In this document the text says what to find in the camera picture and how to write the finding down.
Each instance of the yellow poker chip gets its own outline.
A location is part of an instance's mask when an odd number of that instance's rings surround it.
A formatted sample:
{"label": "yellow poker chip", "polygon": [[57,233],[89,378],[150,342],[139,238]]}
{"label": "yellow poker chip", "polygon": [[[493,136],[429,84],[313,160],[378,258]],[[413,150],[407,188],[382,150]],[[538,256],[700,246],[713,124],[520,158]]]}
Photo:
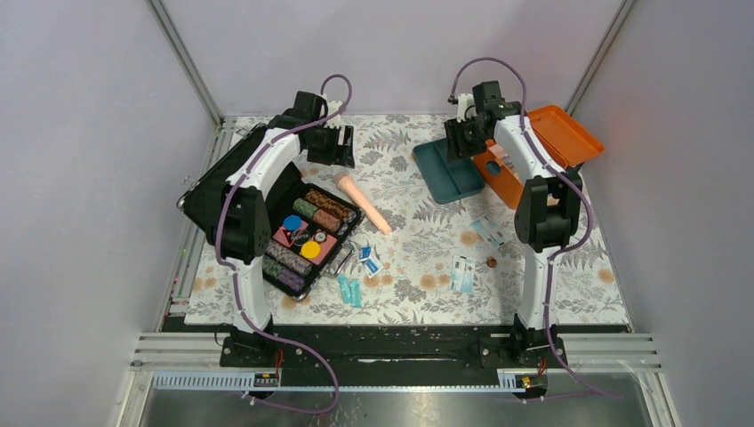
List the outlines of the yellow poker chip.
{"label": "yellow poker chip", "polygon": [[307,242],[301,247],[301,256],[311,260],[317,258],[319,250],[319,244],[317,242]]}

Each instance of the floral tablecloth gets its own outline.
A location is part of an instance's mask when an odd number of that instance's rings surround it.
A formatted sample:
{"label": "floral tablecloth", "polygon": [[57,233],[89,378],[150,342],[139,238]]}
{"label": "floral tablecloth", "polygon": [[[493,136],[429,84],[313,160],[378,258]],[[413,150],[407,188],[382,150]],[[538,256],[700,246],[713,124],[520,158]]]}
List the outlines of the floral tablecloth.
{"label": "floral tablecloth", "polygon": [[[232,143],[251,127],[269,117],[242,117]],[[513,233],[514,211],[488,187],[474,197],[438,205],[429,194],[413,161],[417,144],[444,137],[440,115],[345,116],[356,132],[355,170],[296,160],[304,181],[313,182],[347,198],[333,182],[348,172],[357,186],[382,213],[393,232],[380,233],[368,220],[352,240],[370,245],[384,270],[368,278],[358,262],[349,262],[345,273],[361,281],[362,308],[341,300],[336,279],[320,278],[309,296],[295,302],[267,285],[267,299],[277,324],[506,324],[511,323],[521,298],[523,247]],[[486,214],[506,232],[509,241],[492,249],[470,227]],[[584,215],[576,237],[585,227]],[[475,258],[478,263],[473,294],[449,289],[454,255]],[[486,260],[493,257],[496,267]],[[599,223],[589,242],[567,254],[560,263],[553,313],[565,324],[619,324],[628,314],[607,256]],[[217,264],[205,243],[188,303],[187,324],[219,324],[233,316],[229,270]]]}

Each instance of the gray wall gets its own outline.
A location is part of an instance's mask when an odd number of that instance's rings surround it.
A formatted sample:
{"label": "gray wall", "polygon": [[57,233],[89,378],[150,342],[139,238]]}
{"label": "gray wall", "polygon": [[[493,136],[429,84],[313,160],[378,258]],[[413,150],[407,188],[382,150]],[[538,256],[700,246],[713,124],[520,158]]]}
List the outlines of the gray wall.
{"label": "gray wall", "polygon": [[[277,113],[335,72],[354,85],[351,113],[450,112],[458,68],[499,56],[526,76],[530,107],[565,105],[621,0],[164,0],[225,114]],[[476,65],[459,89],[499,79]],[[328,89],[341,97],[339,82]]]}
{"label": "gray wall", "polygon": [[753,20],[746,0],[641,2],[576,113],[606,145],[590,192],[685,427],[750,425]]}
{"label": "gray wall", "polygon": [[0,4],[0,425],[102,426],[212,125],[141,0]]}

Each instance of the aluminum frame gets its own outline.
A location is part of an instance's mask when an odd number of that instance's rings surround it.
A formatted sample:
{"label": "aluminum frame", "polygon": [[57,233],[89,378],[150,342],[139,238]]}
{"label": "aluminum frame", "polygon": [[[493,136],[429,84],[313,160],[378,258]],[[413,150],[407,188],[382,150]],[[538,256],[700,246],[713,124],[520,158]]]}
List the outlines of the aluminum frame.
{"label": "aluminum frame", "polygon": [[212,94],[207,87],[207,84],[202,78],[202,75],[199,74],[199,69],[197,68],[196,63],[194,63],[194,60],[191,58],[189,49],[183,43],[183,39],[180,37],[178,29],[175,27],[175,24],[173,24],[170,13],[167,11],[167,8],[163,4],[162,0],[145,1],[147,2],[149,9],[154,14],[157,24],[163,30],[165,38],[167,38],[168,43],[170,43],[172,51],[178,58],[180,66],[186,72],[186,78],[189,80],[191,85],[194,87],[194,90],[197,92],[197,96],[202,102],[202,105],[205,107],[207,115],[209,115],[210,119],[215,123],[215,125],[220,126],[223,119],[222,111],[220,111],[217,103],[215,103],[214,98],[212,97]]}
{"label": "aluminum frame", "polygon": [[[227,334],[217,334],[218,340]],[[506,334],[491,334],[504,338]],[[568,353],[569,365],[579,373],[624,374],[632,373],[640,384],[647,410],[654,426],[680,427],[678,413],[668,393],[662,365],[657,358],[654,342],[649,334],[559,334]],[[220,367],[221,349],[214,334],[148,333],[142,334],[132,357],[132,376],[127,398],[121,403],[118,426],[137,426],[144,413],[151,390],[167,384],[166,377],[185,380],[196,378],[190,388],[179,390],[235,390],[237,385],[229,380],[268,371],[265,368]],[[498,369],[502,379],[506,375],[533,374],[534,369]],[[548,375],[566,375],[564,369],[550,368]],[[279,391],[318,392],[332,391],[333,387],[280,387]],[[341,387],[341,391],[356,392],[507,392],[494,386],[442,386],[442,387]]]}
{"label": "aluminum frame", "polygon": [[599,71],[599,68],[602,66],[602,62],[605,60],[605,57],[613,47],[613,43],[615,43],[615,40],[621,33],[623,24],[626,23],[626,20],[628,20],[631,12],[634,10],[634,7],[638,4],[638,2],[639,0],[623,0],[621,5],[618,7],[618,12],[615,13],[613,20],[607,27],[607,31],[602,37],[602,41],[599,42],[597,50],[594,52],[594,56],[592,56],[589,65],[587,66],[586,70],[584,70],[582,79],[576,86],[574,94],[571,95],[571,99],[568,100],[568,103],[565,105],[564,110],[570,116],[572,116],[576,109],[579,107],[579,103],[581,103],[584,94],[589,89],[592,80],[594,80],[594,76]]}
{"label": "aluminum frame", "polygon": [[[217,134],[213,138],[213,143],[210,149],[207,150],[205,162],[199,174],[200,176],[228,151],[233,132],[236,130],[236,123],[237,119],[235,117],[226,117],[222,126],[218,127]],[[178,254],[170,270],[174,276],[170,276],[170,285],[164,297],[164,302],[161,305],[161,307],[164,307],[164,310],[159,315],[155,331],[161,329],[165,313],[178,314],[187,309],[187,305],[184,302],[188,303],[189,301],[191,288],[197,275],[199,257],[202,254],[205,234],[187,218],[185,219],[182,236]]]}

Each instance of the metal floor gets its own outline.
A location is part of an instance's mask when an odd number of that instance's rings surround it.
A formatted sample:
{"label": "metal floor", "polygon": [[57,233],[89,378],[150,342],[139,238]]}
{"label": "metal floor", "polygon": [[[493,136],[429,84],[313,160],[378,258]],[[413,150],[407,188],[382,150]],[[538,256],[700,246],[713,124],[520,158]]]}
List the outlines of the metal floor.
{"label": "metal floor", "polygon": [[[346,392],[328,415],[299,415],[241,400],[231,391],[153,390],[142,427],[181,426],[364,426],[444,427],[652,425],[639,383],[629,374],[585,375],[598,387],[619,392],[622,400],[598,397],[521,402],[510,394],[475,392]],[[567,375],[550,375],[549,395],[583,391]],[[322,407],[332,396],[321,392],[279,392],[270,397],[302,407]]]}

